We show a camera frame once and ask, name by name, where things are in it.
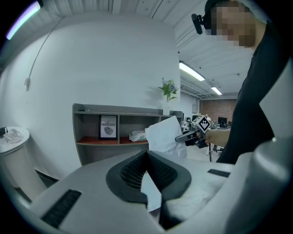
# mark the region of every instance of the ceiling light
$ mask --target ceiling light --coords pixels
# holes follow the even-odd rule
[[[41,6],[37,1],[32,3],[11,27],[11,29],[6,35],[6,38],[10,40],[13,37],[13,35],[17,32],[17,30],[21,27],[21,25],[23,25],[25,21],[27,21],[34,13],[36,13],[40,9]]]
[[[192,68],[190,68],[188,65],[183,63],[182,61],[179,61],[179,68],[188,74],[192,75],[193,77],[197,78],[198,80],[202,81],[205,80],[200,74],[198,74],[196,71],[194,71]]]
[[[222,93],[216,88],[216,87],[212,87],[212,89],[219,95],[222,95]]]

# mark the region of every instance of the framed picture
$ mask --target framed picture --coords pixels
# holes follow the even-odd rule
[[[117,140],[117,115],[100,115],[99,139]]]

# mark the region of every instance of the ceiling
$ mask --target ceiling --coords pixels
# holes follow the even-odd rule
[[[220,98],[236,98],[252,57],[249,49],[233,46],[221,38],[197,34],[191,14],[204,15],[206,0],[43,0],[44,6],[34,14],[8,41],[9,54],[2,53],[1,63],[8,60],[29,36],[40,28],[64,16],[90,11],[110,11],[114,14],[135,13],[159,20],[174,29],[179,59],[205,77],[198,81],[181,72],[181,91],[198,99],[219,96],[211,89],[217,87]]]

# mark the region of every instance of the person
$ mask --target person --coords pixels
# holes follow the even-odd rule
[[[280,76],[289,52],[273,23],[259,21],[238,1],[208,0],[204,17],[210,18],[205,20],[210,22],[212,35],[222,35],[236,46],[254,50],[238,94],[231,128],[208,130],[205,139],[206,143],[225,147],[217,162],[235,164],[241,154],[254,151],[259,144],[274,137],[259,103]]]

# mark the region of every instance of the white wall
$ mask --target white wall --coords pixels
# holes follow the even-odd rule
[[[198,113],[198,110],[193,110],[195,106],[198,106],[198,100],[195,97],[192,97],[183,92],[180,93],[180,103],[178,104],[178,110],[183,111],[184,118],[190,117],[192,118],[192,113]]]
[[[35,168],[61,179],[80,167],[72,104],[162,108],[158,86],[162,77],[179,86],[179,58],[173,29],[158,21],[102,12],[77,15],[51,33],[26,91],[24,80],[46,36],[26,42],[3,72],[0,126],[27,128]],[[179,96],[172,105],[178,102]]]

